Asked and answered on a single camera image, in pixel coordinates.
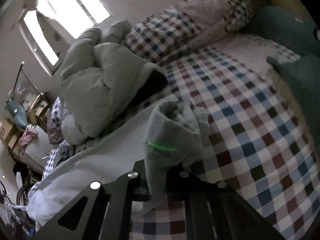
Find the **light blue fleece garment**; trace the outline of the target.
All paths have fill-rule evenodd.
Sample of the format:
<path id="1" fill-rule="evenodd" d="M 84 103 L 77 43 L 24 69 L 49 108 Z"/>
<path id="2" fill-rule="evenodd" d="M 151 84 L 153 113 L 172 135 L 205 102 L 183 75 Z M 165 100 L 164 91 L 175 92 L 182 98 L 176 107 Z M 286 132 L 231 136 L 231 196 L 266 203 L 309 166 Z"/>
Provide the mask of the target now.
<path id="1" fill-rule="evenodd" d="M 200 158 L 210 132 L 208 118 L 207 109 L 179 102 L 173 95 L 159 100 L 33 186 L 27 214 L 44 225 L 90 183 L 113 182 L 142 159 L 151 200 L 135 210 L 156 207 L 164 197 L 167 170 Z"/>

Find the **pink cloth item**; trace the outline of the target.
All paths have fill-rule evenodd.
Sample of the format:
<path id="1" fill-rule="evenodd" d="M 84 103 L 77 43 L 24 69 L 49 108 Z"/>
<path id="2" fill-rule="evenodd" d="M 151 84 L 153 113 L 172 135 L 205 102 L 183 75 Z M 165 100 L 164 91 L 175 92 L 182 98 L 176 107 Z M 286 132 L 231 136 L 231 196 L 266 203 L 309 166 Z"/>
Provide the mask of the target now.
<path id="1" fill-rule="evenodd" d="M 18 141 L 18 145 L 20 147 L 24 147 L 29 144 L 35 137 L 37 137 L 38 132 L 34 129 L 26 129 L 23 135 L 20 137 Z"/>

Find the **plaid checkered bed sheet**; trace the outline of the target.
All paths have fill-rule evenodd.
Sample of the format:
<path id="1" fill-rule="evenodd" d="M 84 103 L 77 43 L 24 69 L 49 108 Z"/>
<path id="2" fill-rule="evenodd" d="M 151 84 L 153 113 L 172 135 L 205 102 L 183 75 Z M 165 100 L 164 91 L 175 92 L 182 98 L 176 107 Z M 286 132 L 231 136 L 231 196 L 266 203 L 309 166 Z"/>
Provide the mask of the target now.
<path id="1" fill-rule="evenodd" d="M 256 35 L 236 34 L 163 60 L 170 94 L 209 110 L 209 145 L 191 170 L 225 179 L 286 239 L 302 239 L 319 214 L 319 168 L 312 145 L 270 80 L 268 56 L 299 55 Z"/>

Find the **teal bag on chair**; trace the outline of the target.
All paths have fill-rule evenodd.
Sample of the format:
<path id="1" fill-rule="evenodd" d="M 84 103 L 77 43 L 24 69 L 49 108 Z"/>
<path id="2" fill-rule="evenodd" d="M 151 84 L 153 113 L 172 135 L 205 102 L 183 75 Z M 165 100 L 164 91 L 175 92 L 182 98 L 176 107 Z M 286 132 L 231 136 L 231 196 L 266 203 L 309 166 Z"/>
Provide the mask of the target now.
<path id="1" fill-rule="evenodd" d="M 15 101 L 15 97 L 16 93 L 11 90 L 8 94 L 5 109 L 14 118 L 17 128 L 21 131 L 24 131 L 29 125 L 29 122 L 27 120 L 24 108 L 22 107 L 22 105 Z"/>

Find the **pale green puffer jacket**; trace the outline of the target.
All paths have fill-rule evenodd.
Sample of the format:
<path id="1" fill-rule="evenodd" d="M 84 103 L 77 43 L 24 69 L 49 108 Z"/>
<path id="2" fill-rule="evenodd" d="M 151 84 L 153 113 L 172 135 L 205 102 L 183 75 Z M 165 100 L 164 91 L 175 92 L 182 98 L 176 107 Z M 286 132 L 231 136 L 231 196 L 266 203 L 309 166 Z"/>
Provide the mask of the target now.
<path id="1" fill-rule="evenodd" d="M 70 46 L 60 77 L 62 134 L 70 145 L 98 137 L 127 108 L 168 84 L 163 69 L 131 52 L 123 40 L 132 25 L 86 29 Z"/>

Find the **teal cartoon cat pillow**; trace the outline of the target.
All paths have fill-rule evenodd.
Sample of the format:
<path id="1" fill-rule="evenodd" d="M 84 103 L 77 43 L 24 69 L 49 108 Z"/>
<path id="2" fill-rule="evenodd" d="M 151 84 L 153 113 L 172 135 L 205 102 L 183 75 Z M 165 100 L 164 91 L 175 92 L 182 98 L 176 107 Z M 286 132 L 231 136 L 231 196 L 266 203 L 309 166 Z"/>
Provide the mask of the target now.
<path id="1" fill-rule="evenodd" d="M 318 145 L 319 42 L 313 35 L 316 24 L 312 20 L 300 20 L 281 7 L 268 6 L 253 16 L 246 29 L 250 34 L 275 41 L 300 55 L 293 63 L 281 63 L 270 56 L 267 62 L 289 86 Z"/>

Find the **window with white frame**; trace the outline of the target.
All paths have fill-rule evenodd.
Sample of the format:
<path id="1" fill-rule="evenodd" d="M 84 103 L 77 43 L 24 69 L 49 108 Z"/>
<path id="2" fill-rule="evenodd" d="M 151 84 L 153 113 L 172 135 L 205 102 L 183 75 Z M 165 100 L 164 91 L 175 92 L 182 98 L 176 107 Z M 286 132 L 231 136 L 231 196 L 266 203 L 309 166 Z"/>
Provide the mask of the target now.
<path id="1" fill-rule="evenodd" d="M 53 76 L 80 34 L 110 16 L 101 0 L 24 0 L 18 28 L 40 66 Z"/>

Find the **wooden chair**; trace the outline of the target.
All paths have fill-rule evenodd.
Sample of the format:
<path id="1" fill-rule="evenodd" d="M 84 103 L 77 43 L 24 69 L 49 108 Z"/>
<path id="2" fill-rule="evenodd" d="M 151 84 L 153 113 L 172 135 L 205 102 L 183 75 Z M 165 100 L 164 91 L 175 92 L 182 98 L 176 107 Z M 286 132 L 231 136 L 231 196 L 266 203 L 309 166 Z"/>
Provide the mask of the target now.
<path id="1" fill-rule="evenodd" d="M 51 106 L 52 104 L 47 99 L 46 93 L 40 93 L 27 111 L 27 120 L 29 124 L 38 125 L 46 132 Z"/>

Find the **plaid checkered pillow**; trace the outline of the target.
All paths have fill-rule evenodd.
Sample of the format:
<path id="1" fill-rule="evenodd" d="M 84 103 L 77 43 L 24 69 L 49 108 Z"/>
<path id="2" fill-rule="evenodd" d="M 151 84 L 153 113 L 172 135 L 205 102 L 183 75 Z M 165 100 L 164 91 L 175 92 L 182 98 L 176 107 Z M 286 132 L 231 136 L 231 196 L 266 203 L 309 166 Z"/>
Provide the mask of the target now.
<path id="1" fill-rule="evenodd" d="M 155 64 L 239 31 L 268 0 L 183 0 L 135 25 L 125 45 Z"/>

